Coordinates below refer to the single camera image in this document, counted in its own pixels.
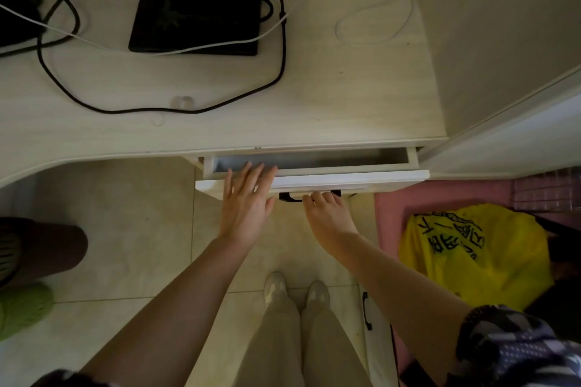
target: hand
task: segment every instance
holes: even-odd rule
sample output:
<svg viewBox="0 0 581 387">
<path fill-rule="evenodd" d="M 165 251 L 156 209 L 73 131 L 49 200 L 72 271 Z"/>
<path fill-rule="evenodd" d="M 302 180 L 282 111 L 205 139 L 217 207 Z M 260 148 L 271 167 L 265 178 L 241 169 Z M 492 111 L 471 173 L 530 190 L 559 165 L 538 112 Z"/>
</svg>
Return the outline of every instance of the hand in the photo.
<svg viewBox="0 0 581 387">
<path fill-rule="evenodd" d="M 273 167 L 265 176 L 260 177 L 264 164 L 259 164 L 254 170 L 251 170 L 251 166 L 247 162 L 235 179 L 232 179 L 232 171 L 228 169 L 224 181 L 219 234 L 220 237 L 229 237 L 249 249 L 258 240 L 264 222 L 274 207 L 275 198 L 267 198 L 267 194 L 278 170 Z"/>
<path fill-rule="evenodd" d="M 339 238 L 358 234 L 348 208 L 336 194 L 316 191 L 303 196 L 303 206 L 313 234 L 327 251 Z"/>
</svg>

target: patterned sleeve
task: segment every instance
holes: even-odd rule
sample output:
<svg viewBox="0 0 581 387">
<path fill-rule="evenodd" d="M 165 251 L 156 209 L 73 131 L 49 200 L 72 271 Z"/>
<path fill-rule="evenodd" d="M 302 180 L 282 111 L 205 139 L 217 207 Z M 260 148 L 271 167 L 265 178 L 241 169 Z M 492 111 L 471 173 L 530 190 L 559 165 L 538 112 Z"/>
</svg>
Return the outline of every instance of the patterned sleeve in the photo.
<svg viewBox="0 0 581 387">
<path fill-rule="evenodd" d="M 117 387 L 93 381 L 89 376 L 70 370 L 55 370 L 44 375 L 32 387 Z"/>
<path fill-rule="evenodd" d="M 446 387 L 581 386 L 581 346 L 506 306 L 472 310 L 460 328 Z"/>
</svg>

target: black monitor stand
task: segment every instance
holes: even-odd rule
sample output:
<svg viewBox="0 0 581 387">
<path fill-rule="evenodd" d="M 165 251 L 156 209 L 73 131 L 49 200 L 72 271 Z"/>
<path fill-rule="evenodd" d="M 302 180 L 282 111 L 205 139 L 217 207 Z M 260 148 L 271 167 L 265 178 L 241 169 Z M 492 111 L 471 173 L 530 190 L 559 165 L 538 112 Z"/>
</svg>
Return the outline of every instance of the black monitor stand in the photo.
<svg viewBox="0 0 581 387">
<path fill-rule="evenodd" d="M 261 0 L 140 0 L 129 49 L 161 53 L 260 33 Z M 258 41 L 205 48 L 198 54 L 256 55 Z"/>
</svg>

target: white desk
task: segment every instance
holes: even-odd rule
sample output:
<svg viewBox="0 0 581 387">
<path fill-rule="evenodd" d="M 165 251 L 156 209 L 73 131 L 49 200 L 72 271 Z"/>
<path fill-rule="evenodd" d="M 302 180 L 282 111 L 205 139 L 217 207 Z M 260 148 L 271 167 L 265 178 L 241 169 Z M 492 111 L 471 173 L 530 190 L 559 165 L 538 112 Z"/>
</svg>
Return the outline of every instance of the white desk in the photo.
<svg viewBox="0 0 581 387">
<path fill-rule="evenodd" d="M 54 0 L 46 0 L 44 8 Z M 265 31 L 278 19 L 262 25 Z M 351 47 L 336 21 L 380 0 L 304 0 L 287 24 L 287 70 L 273 88 L 202 115 L 101 115 L 74 104 L 48 79 L 35 53 L 0 60 L 0 186 L 79 159 L 210 154 L 267 148 L 401 145 L 445 138 L 436 83 L 419 12 L 390 42 Z M 126 49 L 138 0 L 72 0 L 81 34 Z M 294 0 L 285 0 L 289 9 Z M 407 15 L 402 0 L 361 24 L 389 30 Z M 60 8 L 54 21 L 70 30 Z M 58 34 L 47 34 L 48 41 Z M 170 106 L 191 96 L 195 108 L 272 80 L 281 58 L 280 30 L 256 57 L 146 57 L 78 40 L 45 50 L 54 73 L 84 101 L 102 108 Z"/>
</svg>

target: yellow plastic bag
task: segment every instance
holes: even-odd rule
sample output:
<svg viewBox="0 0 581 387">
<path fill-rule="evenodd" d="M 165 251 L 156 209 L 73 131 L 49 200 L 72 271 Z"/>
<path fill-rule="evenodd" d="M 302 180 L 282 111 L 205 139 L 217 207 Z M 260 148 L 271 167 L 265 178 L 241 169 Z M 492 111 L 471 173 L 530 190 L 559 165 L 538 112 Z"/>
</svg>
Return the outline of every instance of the yellow plastic bag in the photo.
<svg viewBox="0 0 581 387">
<path fill-rule="evenodd" d="M 399 258 L 472 306 L 524 310 L 553 285 L 543 228 L 490 203 L 411 216 Z"/>
</svg>

